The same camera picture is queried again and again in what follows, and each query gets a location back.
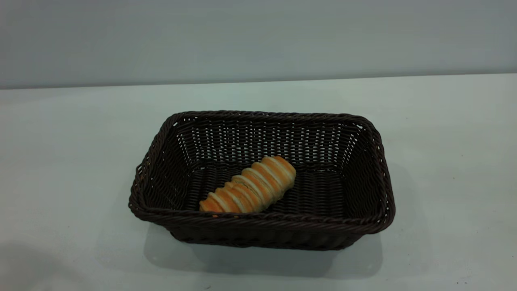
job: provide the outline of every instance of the spiral bread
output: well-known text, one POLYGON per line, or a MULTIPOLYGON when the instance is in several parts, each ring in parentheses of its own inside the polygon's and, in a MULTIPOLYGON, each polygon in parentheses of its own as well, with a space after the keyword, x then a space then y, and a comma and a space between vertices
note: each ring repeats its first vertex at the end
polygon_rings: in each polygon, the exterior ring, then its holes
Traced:
POLYGON ((262 158, 199 202, 200 211, 260 212, 294 186, 295 168, 280 156, 262 158))

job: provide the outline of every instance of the white backdrop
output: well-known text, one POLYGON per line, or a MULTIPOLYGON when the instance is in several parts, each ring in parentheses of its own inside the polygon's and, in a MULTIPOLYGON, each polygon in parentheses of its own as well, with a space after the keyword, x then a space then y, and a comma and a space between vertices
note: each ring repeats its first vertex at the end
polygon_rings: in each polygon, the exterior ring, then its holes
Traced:
POLYGON ((0 88, 517 72, 515 0, 2 0, 0 88))

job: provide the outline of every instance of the table surface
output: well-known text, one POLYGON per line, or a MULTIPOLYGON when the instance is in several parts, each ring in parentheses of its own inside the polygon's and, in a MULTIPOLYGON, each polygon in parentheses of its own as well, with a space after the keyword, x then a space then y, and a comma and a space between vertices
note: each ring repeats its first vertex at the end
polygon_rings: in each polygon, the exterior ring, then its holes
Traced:
POLYGON ((515 290, 517 74, 0 91, 0 289, 515 290), (397 214, 343 251, 176 241, 127 207, 187 110, 352 113, 397 214))

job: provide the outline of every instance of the bread roll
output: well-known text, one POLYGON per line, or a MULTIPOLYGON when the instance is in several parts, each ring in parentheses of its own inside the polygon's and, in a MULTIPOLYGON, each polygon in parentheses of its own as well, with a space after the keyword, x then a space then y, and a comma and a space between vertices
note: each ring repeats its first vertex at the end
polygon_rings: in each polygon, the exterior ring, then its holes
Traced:
POLYGON ((294 186, 295 168, 280 156, 266 156, 199 202, 200 211, 260 212, 294 186))

